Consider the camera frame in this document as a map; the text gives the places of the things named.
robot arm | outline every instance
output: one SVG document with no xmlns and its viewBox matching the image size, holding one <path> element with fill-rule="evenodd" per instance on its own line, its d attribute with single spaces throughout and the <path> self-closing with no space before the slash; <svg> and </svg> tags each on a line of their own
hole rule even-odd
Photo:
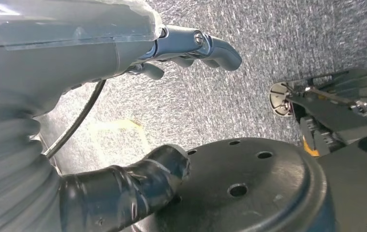
<svg viewBox="0 0 367 232">
<path fill-rule="evenodd" d="M 181 148 L 59 176 L 28 137 L 40 131 L 32 118 L 65 91 L 124 73 L 159 77 L 148 61 L 195 59 L 226 70 L 241 63 L 228 43 L 164 27 L 140 1 L 0 0 L 0 231 L 118 231 L 165 206 L 189 173 Z"/>
</svg>

black cable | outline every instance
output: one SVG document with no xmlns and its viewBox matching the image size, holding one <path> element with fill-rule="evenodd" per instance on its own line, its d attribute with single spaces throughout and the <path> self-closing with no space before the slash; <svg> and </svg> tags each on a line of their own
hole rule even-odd
<svg viewBox="0 0 367 232">
<path fill-rule="evenodd" d="M 62 135 L 45 151 L 45 155 L 51 159 L 57 151 L 63 147 L 63 145 L 70 139 L 70 137 L 74 134 L 74 132 L 80 127 L 81 123 L 84 121 L 85 117 L 87 117 L 88 113 L 90 112 L 91 108 L 93 108 L 95 102 L 97 101 L 102 88 L 105 85 L 106 80 L 102 80 L 97 83 L 93 93 L 91 94 L 90 99 L 85 104 L 84 109 L 78 115 L 74 123 L 70 128 L 68 128 Z"/>
</svg>

gray carpet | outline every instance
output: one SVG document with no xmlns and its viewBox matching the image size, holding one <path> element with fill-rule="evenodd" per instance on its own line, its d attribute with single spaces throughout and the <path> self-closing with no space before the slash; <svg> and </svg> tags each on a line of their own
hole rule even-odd
<svg viewBox="0 0 367 232">
<path fill-rule="evenodd" d="M 291 118 L 273 115 L 270 86 L 351 66 L 367 67 L 367 0 L 152 0 L 165 24 L 194 27 L 239 51 L 238 71 L 163 64 L 163 79 L 109 80 L 86 121 L 60 150 L 63 173 L 128 165 L 150 149 L 190 149 L 232 137 L 299 144 Z M 94 85 L 62 97 L 40 118 L 51 144 L 68 127 Z"/>
</svg>

yellow part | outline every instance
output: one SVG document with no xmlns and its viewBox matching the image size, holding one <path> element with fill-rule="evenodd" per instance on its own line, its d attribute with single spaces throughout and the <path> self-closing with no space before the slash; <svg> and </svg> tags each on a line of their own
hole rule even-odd
<svg viewBox="0 0 367 232">
<path fill-rule="evenodd" d="M 311 156 L 313 156 L 313 157 L 319 157 L 320 156 L 320 154 L 317 150 L 311 150 L 309 148 L 309 145 L 307 144 L 306 139 L 304 137 L 303 137 L 303 147 L 304 147 L 304 150 L 307 153 L 309 153 Z"/>
</svg>

black circular base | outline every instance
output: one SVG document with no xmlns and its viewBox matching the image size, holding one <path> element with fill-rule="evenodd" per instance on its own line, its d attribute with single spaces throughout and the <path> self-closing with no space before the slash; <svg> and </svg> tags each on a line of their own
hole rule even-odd
<svg viewBox="0 0 367 232">
<path fill-rule="evenodd" d="M 325 175 L 302 149 L 240 138 L 188 154 L 191 173 L 178 195 L 135 231 L 335 231 Z"/>
</svg>

